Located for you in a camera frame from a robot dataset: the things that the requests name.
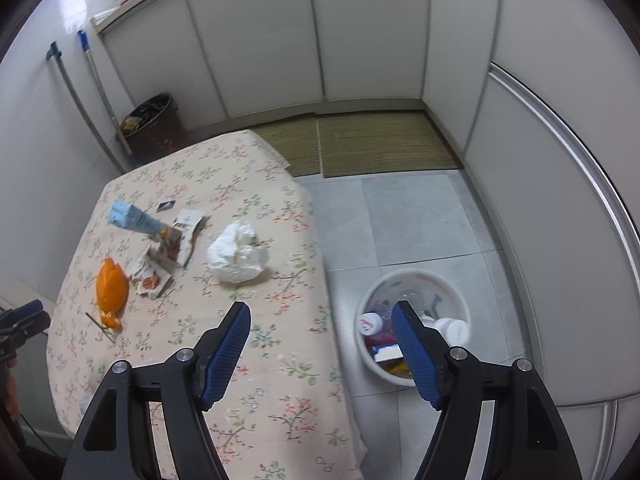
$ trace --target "white cabinet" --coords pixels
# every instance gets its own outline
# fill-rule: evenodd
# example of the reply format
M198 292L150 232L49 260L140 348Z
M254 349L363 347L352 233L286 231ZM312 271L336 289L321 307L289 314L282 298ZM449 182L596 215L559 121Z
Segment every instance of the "white cabinet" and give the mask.
M503 0L495 59L590 147L640 221L640 56L601 0Z
M136 105L169 92L187 130L225 118L186 0L159 0L104 38Z
M484 85L498 0L431 0L423 98L462 149Z
M559 408L558 412L574 446L583 479L591 479L602 439L604 404Z
M428 0L315 0L328 99L419 98Z
M620 399L616 402L618 404L616 432L613 436L604 478L609 478L615 473L640 434L640 396Z
M559 404L640 390L640 308L590 181L525 105L489 79L466 153L522 270Z
M190 0L230 116L322 100L311 0Z

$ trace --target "white bottle cap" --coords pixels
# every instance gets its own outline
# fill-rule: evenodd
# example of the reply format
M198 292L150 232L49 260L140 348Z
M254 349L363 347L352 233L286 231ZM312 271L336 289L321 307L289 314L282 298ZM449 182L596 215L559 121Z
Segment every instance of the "white bottle cap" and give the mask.
M454 319L442 335L450 346L464 346L469 339L469 325L461 319Z
M382 330L383 321L380 314L366 312L358 318L358 329L362 335L375 335Z
M442 336L444 337L444 335L447 333L447 327L453 321L455 321L455 319L452 318L452 317L440 317L440 318L436 319L436 321L433 323L433 327L438 332L440 332L442 334Z

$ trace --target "floor mat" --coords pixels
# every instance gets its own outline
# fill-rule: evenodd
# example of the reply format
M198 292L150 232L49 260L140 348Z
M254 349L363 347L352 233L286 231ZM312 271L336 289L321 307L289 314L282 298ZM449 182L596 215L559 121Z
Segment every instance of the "floor mat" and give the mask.
M261 124L251 129L289 161L287 171L292 176L320 173L315 116Z
M325 177L460 168L421 112L319 116Z

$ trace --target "white plastic bag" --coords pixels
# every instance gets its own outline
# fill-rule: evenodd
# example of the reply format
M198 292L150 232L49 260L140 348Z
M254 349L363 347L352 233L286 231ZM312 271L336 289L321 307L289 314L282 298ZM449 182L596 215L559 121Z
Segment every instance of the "white plastic bag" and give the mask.
M207 263L221 282L240 283L255 278L267 266L267 248L258 245L249 222L229 224L207 250Z

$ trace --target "floral tablecloth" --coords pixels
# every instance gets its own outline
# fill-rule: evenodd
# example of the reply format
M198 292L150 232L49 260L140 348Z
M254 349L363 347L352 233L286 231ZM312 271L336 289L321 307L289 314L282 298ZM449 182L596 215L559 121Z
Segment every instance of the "floral tablecloth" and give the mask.
M185 270L155 301L130 291L123 330L110 342L98 319L95 276L103 258L123 268L145 235L107 224L121 199L171 222L181 208L209 219ZM155 213L164 200L172 210ZM206 249L229 223L254 226L270 252L269 269L238 286L218 282ZM81 403L118 359L163 362L217 326L233 301L252 313L252 329L229 388L205 414L229 476L254 480L351 480L360 477L357 430L340 380L322 260L308 193L277 152L251 131L226 134L174 153L107 184L82 235L49 329L51 393L63 427L74 434ZM151 406L164 478L175 478L160 404Z

